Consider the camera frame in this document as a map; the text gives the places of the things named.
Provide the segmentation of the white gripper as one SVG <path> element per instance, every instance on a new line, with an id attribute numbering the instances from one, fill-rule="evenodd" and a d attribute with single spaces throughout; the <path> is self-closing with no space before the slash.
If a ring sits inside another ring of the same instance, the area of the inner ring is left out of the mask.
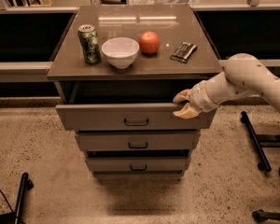
<path id="1" fill-rule="evenodd" d="M 194 85 L 192 89 L 182 90 L 173 99 L 175 104 L 185 101 L 189 101 L 189 103 L 186 103 L 180 110 L 173 112 L 176 117 L 181 119 L 193 119 L 200 112 L 208 113 L 218 108 L 218 105 L 207 94 L 205 81 Z"/>

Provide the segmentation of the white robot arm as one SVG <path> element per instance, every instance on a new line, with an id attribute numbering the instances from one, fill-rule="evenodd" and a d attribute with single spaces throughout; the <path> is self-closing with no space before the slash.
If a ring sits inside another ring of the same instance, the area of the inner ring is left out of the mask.
<path id="1" fill-rule="evenodd" d="M 239 53 L 222 65 L 218 75 L 185 89 L 173 100 L 185 105 L 175 111 L 181 119 L 193 119 L 202 112 L 217 109 L 222 103 L 257 94 L 280 114 L 280 78 L 257 58 Z"/>

